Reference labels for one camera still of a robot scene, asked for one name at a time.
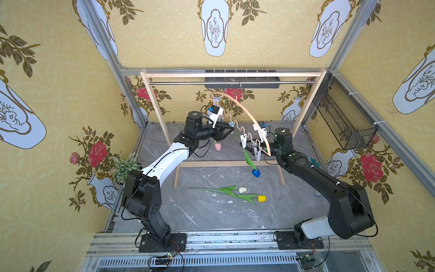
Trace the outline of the pink artificial tulip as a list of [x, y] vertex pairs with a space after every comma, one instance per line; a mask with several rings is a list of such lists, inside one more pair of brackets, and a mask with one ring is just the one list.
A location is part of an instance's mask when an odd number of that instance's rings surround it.
[[219, 143], [217, 140], [215, 140], [214, 146], [215, 146], [216, 151], [220, 151], [222, 148], [222, 144]]

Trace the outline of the curved wooden clip hanger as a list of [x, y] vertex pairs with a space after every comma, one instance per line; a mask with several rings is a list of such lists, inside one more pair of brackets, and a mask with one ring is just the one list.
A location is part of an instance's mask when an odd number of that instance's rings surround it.
[[[244, 104], [246, 100], [253, 100], [255, 98], [253, 91], [242, 87], [230, 89], [206, 88], [206, 91], [209, 92], [211, 105], [218, 105], [224, 109], [224, 113], [221, 116], [222, 120], [225, 120], [226, 118], [235, 125], [236, 129], [242, 127], [240, 121], [248, 122], [248, 120], [250, 120], [251, 123], [258, 125], [259, 122], [255, 119], [254, 115], [248, 111]], [[260, 139], [254, 140], [253, 136], [247, 132], [248, 128], [244, 128], [250, 141], [257, 146], [260, 146]]]

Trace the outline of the blue artificial tulip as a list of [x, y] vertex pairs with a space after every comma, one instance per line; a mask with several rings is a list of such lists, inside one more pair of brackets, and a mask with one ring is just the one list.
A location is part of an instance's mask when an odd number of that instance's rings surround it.
[[248, 140], [248, 134], [245, 132], [245, 128], [242, 126], [240, 128], [238, 128], [242, 133], [240, 136], [240, 142], [241, 142], [241, 146], [243, 148], [244, 151], [244, 157], [245, 157], [245, 161], [247, 163], [247, 165], [249, 165], [252, 168], [252, 175], [254, 177], [259, 178], [261, 175], [260, 170], [256, 167], [256, 165], [253, 163], [253, 161], [251, 160], [251, 158], [248, 155], [248, 152], [246, 150], [247, 148], [247, 140]]

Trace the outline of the white artificial tulip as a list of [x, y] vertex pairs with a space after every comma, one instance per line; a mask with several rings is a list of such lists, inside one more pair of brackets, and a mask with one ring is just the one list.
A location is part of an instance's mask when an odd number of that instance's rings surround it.
[[222, 188], [204, 188], [204, 187], [189, 187], [189, 189], [198, 189], [198, 190], [205, 190], [208, 192], [215, 192], [220, 194], [227, 194], [227, 195], [236, 195], [236, 194], [245, 194], [248, 193], [247, 187], [238, 187], [236, 185], [230, 186], [230, 187], [222, 187]]

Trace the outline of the yellow artificial tulip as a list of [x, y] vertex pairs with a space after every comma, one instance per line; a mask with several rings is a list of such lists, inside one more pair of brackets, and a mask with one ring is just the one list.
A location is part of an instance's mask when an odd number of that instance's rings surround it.
[[238, 198], [238, 199], [243, 199], [246, 202], [249, 202], [251, 204], [256, 204], [258, 203], [264, 203], [267, 201], [267, 197], [265, 195], [257, 195], [257, 194], [235, 194], [233, 192], [230, 191], [213, 191], [213, 190], [207, 190], [207, 192], [212, 192], [212, 193], [216, 193], [216, 194], [225, 194], [234, 198]]

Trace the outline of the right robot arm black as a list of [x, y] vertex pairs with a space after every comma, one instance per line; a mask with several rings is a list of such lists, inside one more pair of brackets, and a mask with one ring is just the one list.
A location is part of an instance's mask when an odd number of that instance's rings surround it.
[[253, 143], [247, 150], [258, 158], [265, 150], [266, 155], [276, 158], [281, 169], [307, 182], [330, 204], [326, 216], [302, 221], [291, 232], [277, 232], [280, 248], [308, 248], [323, 236], [363, 236], [364, 231], [377, 226], [366, 190], [358, 184], [341, 182], [311, 163], [304, 153], [294, 149], [289, 129], [277, 128], [272, 143]]

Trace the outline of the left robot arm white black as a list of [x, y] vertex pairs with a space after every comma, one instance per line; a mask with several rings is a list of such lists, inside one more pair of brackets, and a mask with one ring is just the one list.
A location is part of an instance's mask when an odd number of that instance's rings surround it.
[[206, 117], [198, 111], [189, 112], [184, 130], [169, 149], [148, 167], [128, 173], [121, 199], [121, 218], [125, 219], [123, 214], [127, 211], [133, 220], [143, 225], [138, 235], [140, 253], [163, 252], [186, 238], [184, 233], [172, 235], [160, 213], [161, 185], [183, 161], [196, 153], [200, 141], [219, 142], [233, 131], [234, 127], [218, 118]]

